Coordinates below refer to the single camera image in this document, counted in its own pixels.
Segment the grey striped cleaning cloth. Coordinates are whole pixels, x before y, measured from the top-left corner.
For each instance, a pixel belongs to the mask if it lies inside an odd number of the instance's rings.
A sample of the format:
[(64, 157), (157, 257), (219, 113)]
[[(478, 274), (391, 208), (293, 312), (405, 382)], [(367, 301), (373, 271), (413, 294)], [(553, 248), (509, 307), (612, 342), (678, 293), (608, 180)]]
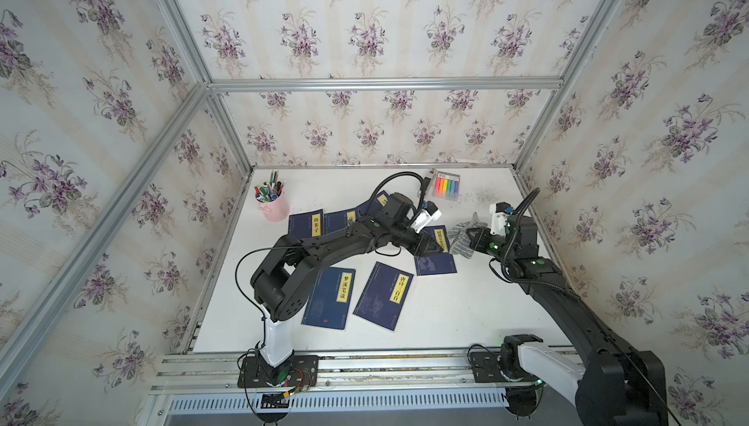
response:
[(486, 227), (487, 223), (481, 221), (478, 213), (472, 213), (471, 219), (459, 222), (448, 230), (450, 241), (449, 253), (452, 256), (461, 256), (465, 259), (472, 258), (475, 250), (470, 248), (470, 238), (467, 235), (469, 228)]

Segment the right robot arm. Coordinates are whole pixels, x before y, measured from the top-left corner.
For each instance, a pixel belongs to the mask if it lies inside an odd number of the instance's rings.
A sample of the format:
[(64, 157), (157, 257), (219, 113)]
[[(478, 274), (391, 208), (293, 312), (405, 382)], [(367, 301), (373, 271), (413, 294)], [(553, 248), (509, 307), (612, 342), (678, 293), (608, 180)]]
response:
[(669, 408), (662, 361), (609, 328), (568, 285), (561, 269), (540, 256), (536, 239), (519, 225), (499, 236), (486, 227), (467, 231), (469, 246), (501, 266), (561, 328), (580, 361), (573, 363), (537, 335), (509, 335), (495, 365), (507, 381), (536, 378), (577, 410), (584, 425), (665, 425)]

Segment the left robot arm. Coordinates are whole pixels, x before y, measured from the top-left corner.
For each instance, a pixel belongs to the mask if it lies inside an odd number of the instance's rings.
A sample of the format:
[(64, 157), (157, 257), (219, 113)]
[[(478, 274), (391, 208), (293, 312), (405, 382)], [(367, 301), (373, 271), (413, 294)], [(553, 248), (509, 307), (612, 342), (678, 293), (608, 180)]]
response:
[(268, 249), (251, 277), (254, 303), (263, 311), (264, 342), (259, 355), (280, 367), (294, 354), (289, 321), (304, 308), (318, 275), (352, 256), (393, 245), (423, 257), (443, 248), (425, 231), (415, 231), (407, 219), (360, 217), (334, 233), (298, 239), (287, 234)]

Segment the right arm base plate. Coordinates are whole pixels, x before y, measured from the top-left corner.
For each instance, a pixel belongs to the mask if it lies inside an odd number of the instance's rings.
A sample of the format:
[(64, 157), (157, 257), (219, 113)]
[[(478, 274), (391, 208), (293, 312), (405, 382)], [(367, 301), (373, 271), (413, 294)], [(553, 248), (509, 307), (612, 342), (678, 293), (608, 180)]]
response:
[(466, 353), (466, 358), (475, 383), (505, 382), (521, 386), (542, 384), (534, 375), (503, 367), (499, 352), (472, 346)]

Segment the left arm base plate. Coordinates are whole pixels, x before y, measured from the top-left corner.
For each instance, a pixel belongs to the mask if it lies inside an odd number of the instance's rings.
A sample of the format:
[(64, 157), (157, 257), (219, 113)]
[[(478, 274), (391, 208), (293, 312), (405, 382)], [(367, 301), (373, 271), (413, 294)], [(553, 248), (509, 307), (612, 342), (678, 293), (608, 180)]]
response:
[(271, 367), (261, 355), (243, 355), (238, 360), (237, 387), (314, 387), (317, 383), (319, 362), (320, 358), (315, 355), (292, 355), (278, 367)]

